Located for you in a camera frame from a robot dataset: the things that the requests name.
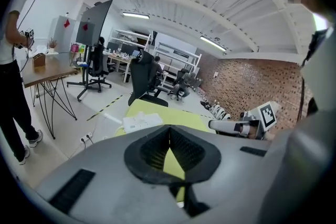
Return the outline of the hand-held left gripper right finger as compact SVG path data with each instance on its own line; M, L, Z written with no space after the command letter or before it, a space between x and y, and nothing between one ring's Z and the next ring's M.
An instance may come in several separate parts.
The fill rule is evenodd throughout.
M268 190L283 158L283 135L271 142L170 126L171 144L190 149L196 161L185 174L184 208L170 224L275 224L262 220Z

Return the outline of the white office desk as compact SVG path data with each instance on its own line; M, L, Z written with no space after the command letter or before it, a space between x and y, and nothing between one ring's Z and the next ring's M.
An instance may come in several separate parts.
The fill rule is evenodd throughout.
M128 57L122 57L117 54L112 54L109 52L104 52L104 54L110 60L110 64L114 65L116 72L122 73L123 83L127 83L130 78L130 64L131 60Z

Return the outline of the black display on rolling stand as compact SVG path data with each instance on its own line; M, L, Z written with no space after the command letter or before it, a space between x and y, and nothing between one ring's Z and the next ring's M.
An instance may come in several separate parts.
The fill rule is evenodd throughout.
M100 3L82 14L76 37L76 43L86 46L83 63L80 65L82 67L82 81L67 82L67 86L83 87L83 90L77 95L78 102L81 102L81 97L86 91L97 91L97 84L88 85L91 78L89 75L89 68L92 67L91 55L94 48L98 45L99 37L101 36L101 31L112 2L113 0L109 0Z

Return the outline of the row of white round devices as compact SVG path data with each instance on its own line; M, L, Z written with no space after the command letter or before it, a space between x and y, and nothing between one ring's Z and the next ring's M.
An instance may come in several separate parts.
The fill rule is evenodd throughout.
M220 106L218 102L214 102L213 104L210 104L208 101L201 101L200 104L210 111L212 116L217 120L230 120L231 115Z

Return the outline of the wooden desk with black legs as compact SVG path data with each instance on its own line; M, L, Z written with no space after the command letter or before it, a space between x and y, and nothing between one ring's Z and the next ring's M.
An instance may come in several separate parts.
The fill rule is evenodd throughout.
M40 104L41 113L47 130L55 139L54 107L58 105L66 115L77 117L69 100L64 78L77 74L77 70L69 62L69 54L45 56L45 63L35 65L38 57L28 58L21 71L23 86L30 91L32 105Z

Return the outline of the white metal shelf rack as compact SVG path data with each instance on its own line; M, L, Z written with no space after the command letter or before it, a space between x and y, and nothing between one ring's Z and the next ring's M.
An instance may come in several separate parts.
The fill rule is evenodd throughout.
M155 56L160 57L159 63L163 65L162 69L168 73L168 82L173 82L177 78L178 71L182 69L198 74L198 65L202 54L197 55L162 42L159 42L153 52Z
M111 32L108 42L118 45L121 53L133 55L134 51L148 51L152 42L151 34L139 34L129 30L115 29Z

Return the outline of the black office chair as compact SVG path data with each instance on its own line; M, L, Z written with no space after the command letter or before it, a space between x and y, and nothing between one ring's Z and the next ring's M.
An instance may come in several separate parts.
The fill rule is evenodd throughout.
M150 74L152 70L153 57L145 50L141 50L139 55L131 60L130 72L133 91L128 100L128 106L136 100L143 100L157 105L168 107L165 100L149 94Z
M89 68L89 86L97 84L98 87L96 90L100 93L102 91L101 85L107 85L109 88L112 87L112 84L106 82L106 76L109 74L109 69L107 66L107 59L104 58L103 54L104 45L99 44L94 48L94 51L91 55L92 67Z
M177 73L177 78L173 83L174 88L168 93L168 95L171 95L172 100L177 98L184 101L183 99L190 94L188 85L184 82L186 74L188 74L188 70L184 68Z

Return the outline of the yellow-green tablecloth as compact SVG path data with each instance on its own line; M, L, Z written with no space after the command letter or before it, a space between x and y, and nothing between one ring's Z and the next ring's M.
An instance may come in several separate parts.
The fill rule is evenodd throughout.
M135 100L129 107L125 116L133 117L139 112L143 112L146 115L157 113L164 124L182 125L192 129L209 132L209 128L205 126L205 123L202 121L202 117L197 114L157 105L139 99ZM168 150L166 154L163 171L180 179L185 178L185 172L182 170L182 167L171 150Z

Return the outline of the white floor socket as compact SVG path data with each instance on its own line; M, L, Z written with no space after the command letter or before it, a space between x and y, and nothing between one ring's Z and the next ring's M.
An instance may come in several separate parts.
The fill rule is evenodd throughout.
M93 134L89 132L86 135L84 135L82 138L80 138L80 142L86 143L88 141L92 144L93 143L92 137L93 137Z

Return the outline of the person's white shirt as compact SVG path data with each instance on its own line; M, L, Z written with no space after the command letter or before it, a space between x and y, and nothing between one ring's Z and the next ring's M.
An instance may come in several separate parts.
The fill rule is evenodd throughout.
M336 110L336 12L331 14L329 28L312 35L301 74L312 93L307 117Z

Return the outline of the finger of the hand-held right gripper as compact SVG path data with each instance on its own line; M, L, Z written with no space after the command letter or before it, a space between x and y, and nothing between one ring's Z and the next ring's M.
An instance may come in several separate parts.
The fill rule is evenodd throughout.
M220 121L210 120L208 127L212 130L219 131L225 135L247 137L250 132L248 121Z

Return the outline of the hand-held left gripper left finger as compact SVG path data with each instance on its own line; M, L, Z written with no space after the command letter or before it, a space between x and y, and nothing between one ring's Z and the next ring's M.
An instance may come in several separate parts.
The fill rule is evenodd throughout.
M50 205L80 171L94 176L65 215L94 224L182 224L189 215L177 205L167 186L143 183L124 162L124 152L132 142L159 130L152 127L96 142L61 164L36 188Z

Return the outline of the white object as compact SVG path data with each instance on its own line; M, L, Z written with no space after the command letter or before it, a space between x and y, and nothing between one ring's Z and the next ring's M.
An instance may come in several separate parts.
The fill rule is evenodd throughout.
M127 134L163 125L163 123L163 120L157 113L144 114L143 112L139 112L136 116L123 118L123 128Z

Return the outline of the small white table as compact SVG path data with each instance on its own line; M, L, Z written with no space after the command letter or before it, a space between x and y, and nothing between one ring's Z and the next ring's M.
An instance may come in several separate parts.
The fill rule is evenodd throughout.
M173 76L169 72L166 72L166 71L163 72L163 79L161 82L162 87L173 88L174 81L175 81L175 76Z

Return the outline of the long ceiling light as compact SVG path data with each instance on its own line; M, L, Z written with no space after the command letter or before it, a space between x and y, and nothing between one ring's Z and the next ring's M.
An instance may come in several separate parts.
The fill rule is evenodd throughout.
M141 18L141 19L150 19L149 15L145 15L145 14L123 12L122 15L126 16L126 17Z
M205 42L207 42L207 43L209 43L209 44L211 44L212 46L220 49L223 52L226 51L226 49L224 47L220 46L218 43L216 43L214 41L211 41L209 38L206 38L205 36L200 36L200 39L203 40L203 41L205 41Z

